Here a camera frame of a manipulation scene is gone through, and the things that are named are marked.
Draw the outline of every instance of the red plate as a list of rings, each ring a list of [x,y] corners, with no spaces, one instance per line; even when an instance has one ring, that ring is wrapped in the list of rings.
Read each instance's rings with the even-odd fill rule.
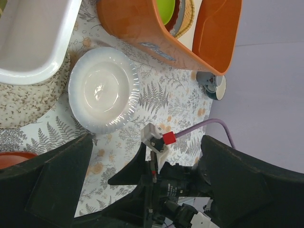
[[[36,156],[30,152],[0,152],[0,169],[19,164]]]

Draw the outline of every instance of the orange basket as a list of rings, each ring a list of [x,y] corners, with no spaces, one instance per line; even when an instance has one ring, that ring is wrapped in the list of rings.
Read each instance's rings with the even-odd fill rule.
[[[220,76],[232,60],[241,5],[242,0],[203,0],[192,51],[167,31],[156,0],[101,0],[97,13],[109,34],[154,58],[175,68]]]

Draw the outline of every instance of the white rectangular dish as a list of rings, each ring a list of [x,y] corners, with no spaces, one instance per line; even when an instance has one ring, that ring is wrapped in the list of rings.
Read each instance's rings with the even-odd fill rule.
[[[40,83],[60,68],[81,0],[8,0],[0,18],[0,83]]]

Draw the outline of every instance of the speckled plate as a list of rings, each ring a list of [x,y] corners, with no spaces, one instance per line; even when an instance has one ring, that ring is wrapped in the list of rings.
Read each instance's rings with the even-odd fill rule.
[[[70,57],[47,81],[34,85],[0,84],[0,129],[25,126],[45,114],[58,100],[68,80]]]

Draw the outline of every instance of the white bowl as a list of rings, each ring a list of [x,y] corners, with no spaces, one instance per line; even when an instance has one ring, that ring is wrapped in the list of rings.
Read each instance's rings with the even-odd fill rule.
[[[65,57],[81,0],[9,0],[0,18],[0,83],[52,77]]]
[[[133,117],[139,100],[133,62],[111,47],[85,53],[74,66],[68,95],[75,118],[94,133],[108,134]]]

